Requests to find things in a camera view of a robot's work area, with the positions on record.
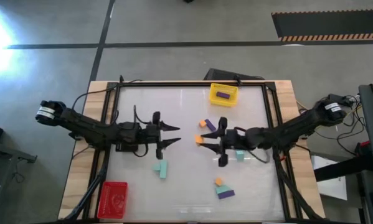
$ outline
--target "purple bar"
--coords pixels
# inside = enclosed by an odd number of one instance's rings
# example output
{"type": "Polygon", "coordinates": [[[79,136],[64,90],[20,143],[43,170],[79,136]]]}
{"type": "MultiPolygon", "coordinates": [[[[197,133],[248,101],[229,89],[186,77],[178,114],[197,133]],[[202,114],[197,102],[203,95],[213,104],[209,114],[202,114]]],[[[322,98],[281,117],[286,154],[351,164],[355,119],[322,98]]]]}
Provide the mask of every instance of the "purple bar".
{"type": "Polygon", "coordinates": [[[221,98],[225,98],[225,99],[229,99],[230,98],[230,95],[229,94],[226,94],[226,93],[221,93],[221,92],[217,92],[217,96],[218,97],[221,97],[221,98]]]}
{"type": "Polygon", "coordinates": [[[217,130],[217,128],[215,128],[215,126],[211,123],[209,119],[205,119],[204,121],[207,123],[207,127],[209,127],[211,131],[217,130]]]}
{"type": "Polygon", "coordinates": [[[228,190],[227,192],[222,192],[218,194],[219,199],[224,199],[231,196],[235,196],[235,192],[233,190],[228,190]]]}

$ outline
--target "block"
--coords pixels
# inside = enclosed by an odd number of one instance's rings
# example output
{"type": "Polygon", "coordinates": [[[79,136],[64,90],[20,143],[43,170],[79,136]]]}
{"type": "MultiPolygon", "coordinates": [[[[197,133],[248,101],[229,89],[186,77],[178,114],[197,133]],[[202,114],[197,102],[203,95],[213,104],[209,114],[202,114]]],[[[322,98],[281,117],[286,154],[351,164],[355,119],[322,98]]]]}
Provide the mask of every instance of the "block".
{"type": "Polygon", "coordinates": [[[219,178],[219,177],[217,177],[216,180],[215,180],[215,184],[216,184],[217,186],[221,186],[221,185],[222,185],[222,179],[219,178]]]}
{"type": "Polygon", "coordinates": [[[224,198],[231,197],[231,196],[235,196],[235,192],[233,190],[229,190],[227,192],[218,194],[219,199],[224,199],[224,198]]]}
{"type": "Polygon", "coordinates": [[[215,187],[215,192],[217,192],[217,194],[221,194],[221,193],[227,192],[229,190],[232,190],[232,189],[230,187],[226,186],[225,184],[223,184],[219,187],[215,187]]]}
{"type": "Polygon", "coordinates": [[[217,92],[217,96],[218,97],[221,97],[221,98],[225,98],[225,99],[229,99],[230,98],[230,95],[227,94],[227,93],[222,93],[222,92],[217,92]]]}
{"type": "Polygon", "coordinates": [[[203,121],[203,120],[201,120],[199,122],[199,126],[202,127],[202,128],[204,128],[206,125],[207,125],[207,123],[205,121],[203,121]]]}
{"type": "Polygon", "coordinates": [[[167,177],[167,166],[168,166],[167,160],[165,159],[160,160],[160,178],[161,179],[165,179],[167,177]]]}
{"type": "Polygon", "coordinates": [[[154,171],[160,171],[160,163],[153,165],[153,170],[154,171]]]}
{"type": "Polygon", "coordinates": [[[196,144],[202,144],[204,142],[203,137],[198,135],[198,134],[194,135],[194,140],[195,140],[196,144]]]}
{"type": "Polygon", "coordinates": [[[236,159],[240,162],[244,161],[244,151],[236,150],[236,159]]]}
{"type": "Polygon", "coordinates": [[[209,129],[214,132],[217,130],[217,128],[211,123],[211,121],[209,119],[205,119],[204,120],[206,123],[207,123],[207,127],[209,127],[209,129]]]}

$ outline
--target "yellow bin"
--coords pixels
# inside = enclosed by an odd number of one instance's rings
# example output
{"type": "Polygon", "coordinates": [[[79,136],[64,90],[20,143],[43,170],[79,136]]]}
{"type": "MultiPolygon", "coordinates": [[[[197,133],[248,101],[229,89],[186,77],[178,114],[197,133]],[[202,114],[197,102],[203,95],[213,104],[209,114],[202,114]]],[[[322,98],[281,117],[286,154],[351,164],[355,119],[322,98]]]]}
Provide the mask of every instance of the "yellow bin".
{"type": "Polygon", "coordinates": [[[210,88],[210,102],[221,106],[235,106],[237,104],[238,88],[236,86],[222,85],[218,83],[211,83],[210,88]],[[229,99],[217,96],[217,92],[229,94],[229,99]]]}

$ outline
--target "black rubber mat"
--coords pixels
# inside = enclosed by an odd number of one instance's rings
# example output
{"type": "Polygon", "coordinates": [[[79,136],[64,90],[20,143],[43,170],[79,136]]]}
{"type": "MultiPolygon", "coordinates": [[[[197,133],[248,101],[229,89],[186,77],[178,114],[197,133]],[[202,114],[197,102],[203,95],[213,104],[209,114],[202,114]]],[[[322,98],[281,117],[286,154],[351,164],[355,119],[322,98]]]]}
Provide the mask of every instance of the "black rubber mat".
{"type": "Polygon", "coordinates": [[[373,9],[272,13],[281,41],[373,39],[373,9]]]}

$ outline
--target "gray floor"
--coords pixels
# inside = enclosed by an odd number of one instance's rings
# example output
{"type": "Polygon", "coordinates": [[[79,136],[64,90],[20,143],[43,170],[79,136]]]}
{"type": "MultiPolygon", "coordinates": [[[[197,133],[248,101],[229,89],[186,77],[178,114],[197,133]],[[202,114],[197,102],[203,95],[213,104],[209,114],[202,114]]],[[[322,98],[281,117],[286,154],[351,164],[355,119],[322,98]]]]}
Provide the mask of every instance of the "gray floor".
{"type": "MultiPolygon", "coordinates": [[[[109,0],[1,0],[0,46],[5,44],[97,43],[109,0]]],[[[107,43],[180,41],[276,41],[270,13],[373,9],[373,0],[117,0],[107,43]]],[[[13,182],[0,205],[0,223],[55,220],[74,142],[68,131],[38,124],[41,100],[71,104],[85,92],[96,49],[0,50],[2,142],[37,154],[36,164],[19,164],[26,181],[13,182]]],[[[290,79],[306,106],[328,93],[355,95],[373,83],[373,45],[105,49],[97,80],[201,80],[209,68],[266,79],[290,79]]],[[[83,101],[77,105],[82,109],[83,101]]],[[[335,136],[343,126],[319,131],[335,136]]],[[[343,141],[352,149],[365,133],[343,141]]],[[[314,152],[349,157],[332,140],[313,135],[314,152]]],[[[358,222],[359,199],[348,177],[348,202],[323,198],[326,216],[358,222]]]]}

